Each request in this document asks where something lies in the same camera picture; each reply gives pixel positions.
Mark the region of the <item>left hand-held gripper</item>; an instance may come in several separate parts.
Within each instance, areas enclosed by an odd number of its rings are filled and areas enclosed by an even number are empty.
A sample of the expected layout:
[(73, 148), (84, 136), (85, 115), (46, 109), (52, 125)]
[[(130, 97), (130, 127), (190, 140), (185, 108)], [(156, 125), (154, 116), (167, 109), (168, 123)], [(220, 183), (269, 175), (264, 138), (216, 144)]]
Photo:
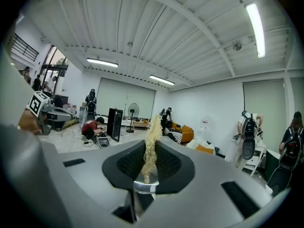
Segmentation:
[(73, 119), (72, 113), (56, 107), (53, 99), (41, 91), (34, 92), (27, 109), (36, 117), (40, 135), (49, 135), (51, 130), (61, 129), (66, 122)]

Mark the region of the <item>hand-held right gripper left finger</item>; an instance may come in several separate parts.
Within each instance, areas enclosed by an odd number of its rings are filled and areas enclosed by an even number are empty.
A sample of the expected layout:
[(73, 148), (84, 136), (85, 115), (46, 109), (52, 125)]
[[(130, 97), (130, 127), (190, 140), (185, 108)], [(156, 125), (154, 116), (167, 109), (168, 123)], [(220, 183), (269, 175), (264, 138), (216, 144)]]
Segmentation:
[(108, 157), (102, 171), (110, 183), (119, 189), (132, 190), (133, 182), (142, 170), (145, 142), (128, 143), (128, 148)]

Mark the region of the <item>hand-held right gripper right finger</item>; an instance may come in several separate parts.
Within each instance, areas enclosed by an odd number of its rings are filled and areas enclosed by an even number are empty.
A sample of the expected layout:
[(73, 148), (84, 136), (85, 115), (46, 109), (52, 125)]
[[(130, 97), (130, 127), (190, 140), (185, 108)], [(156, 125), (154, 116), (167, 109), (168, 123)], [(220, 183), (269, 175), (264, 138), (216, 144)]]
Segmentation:
[(160, 141), (155, 144), (155, 152), (159, 182), (156, 194), (174, 194), (183, 190), (195, 176), (193, 161)]

